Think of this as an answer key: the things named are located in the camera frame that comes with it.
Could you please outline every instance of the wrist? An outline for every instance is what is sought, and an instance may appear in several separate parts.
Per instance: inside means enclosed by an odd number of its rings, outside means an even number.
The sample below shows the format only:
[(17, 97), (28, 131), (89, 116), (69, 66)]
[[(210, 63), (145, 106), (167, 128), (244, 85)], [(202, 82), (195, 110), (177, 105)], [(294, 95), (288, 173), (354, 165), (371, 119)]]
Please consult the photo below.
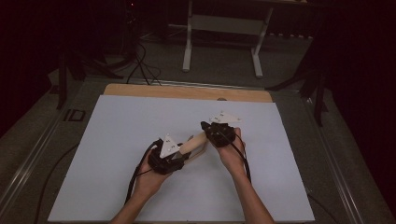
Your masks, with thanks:
[(233, 178), (240, 178), (242, 176), (247, 176), (245, 172), (245, 168), (243, 166), (230, 167), (228, 171), (230, 172), (230, 175)]

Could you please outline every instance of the human arm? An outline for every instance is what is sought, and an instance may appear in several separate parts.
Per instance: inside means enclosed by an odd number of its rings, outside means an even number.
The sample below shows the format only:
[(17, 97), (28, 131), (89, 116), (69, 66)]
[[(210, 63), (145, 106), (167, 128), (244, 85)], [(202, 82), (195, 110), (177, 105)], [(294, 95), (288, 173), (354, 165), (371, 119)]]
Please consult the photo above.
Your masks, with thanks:
[[(233, 141), (233, 144), (243, 154), (244, 143), (241, 140), (241, 130), (239, 128), (235, 128), (235, 133), (239, 136), (239, 138), (236, 137)], [(271, 217), (271, 214), (262, 203), (262, 200), (260, 199), (256, 190), (248, 180), (241, 156), (231, 145), (226, 147), (218, 147), (217, 150), (219, 152), (221, 161), (233, 178), (233, 183), (244, 211), (246, 223), (275, 223)]]
[(146, 202), (160, 189), (163, 181), (170, 175), (160, 175), (150, 171), (149, 154), (143, 160), (139, 174), (136, 178), (134, 192), (128, 202), (121, 208), (116, 216), (111, 220), (111, 224), (131, 224), (139, 215)]

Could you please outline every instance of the black device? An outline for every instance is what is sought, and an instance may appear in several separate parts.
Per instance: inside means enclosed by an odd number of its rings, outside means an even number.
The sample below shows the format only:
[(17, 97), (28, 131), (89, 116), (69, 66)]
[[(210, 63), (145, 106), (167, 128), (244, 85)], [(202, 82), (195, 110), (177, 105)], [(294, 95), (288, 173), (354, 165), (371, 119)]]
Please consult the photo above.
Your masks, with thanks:
[(184, 166), (184, 161), (190, 157), (190, 152), (175, 158), (175, 154), (171, 154), (165, 158), (161, 158), (161, 149), (163, 148), (163, 140), (160, 139), (155, 143), (155, 148), (152, 149), (151, 154), (148, 156), (148, 165), (151, 169), (158, 174), (166, 175), (174, 171), (180, 170)]
[(226, 147), (235, 140), (235, 130), (230, 127), (228, 123), (215, 123), (211, 124), (202, 121), (202, 130), (205, 131), (207, 139), (215, 147)]

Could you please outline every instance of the wooden edge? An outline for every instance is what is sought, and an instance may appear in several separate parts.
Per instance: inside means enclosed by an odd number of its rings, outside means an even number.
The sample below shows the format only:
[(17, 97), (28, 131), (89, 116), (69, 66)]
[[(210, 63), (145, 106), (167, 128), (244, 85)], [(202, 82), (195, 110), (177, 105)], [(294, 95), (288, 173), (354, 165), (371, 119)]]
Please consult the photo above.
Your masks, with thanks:
[(162, 97), (198, 100), (272, 103), (272, 97), (268, 91), (230, 90), (203, 87), (179, 87), (179, 86), (146, 86), (132, 84), (108, 84), (104, 95)]

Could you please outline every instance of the white triangular marker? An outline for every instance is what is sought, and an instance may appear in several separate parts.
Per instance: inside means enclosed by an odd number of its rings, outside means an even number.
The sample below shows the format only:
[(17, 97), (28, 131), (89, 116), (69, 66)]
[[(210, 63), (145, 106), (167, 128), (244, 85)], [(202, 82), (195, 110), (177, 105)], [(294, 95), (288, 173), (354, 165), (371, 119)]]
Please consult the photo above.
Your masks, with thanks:
[(241, 119), (221, 111), (219, 115), (215, 116), (213, 119), (210, 119), (210, 121), (215, 123), (231, 123), (239, 122)]
[(179, 147), (175, 143), (175, 141), (167, 134), (165, 136), (165, 139), (163, 139), (163, 148), (161, 149), (161, 154), (160, 158), (163, 159), (169, 155), (174, 154), (175, 152), (178, 152)]

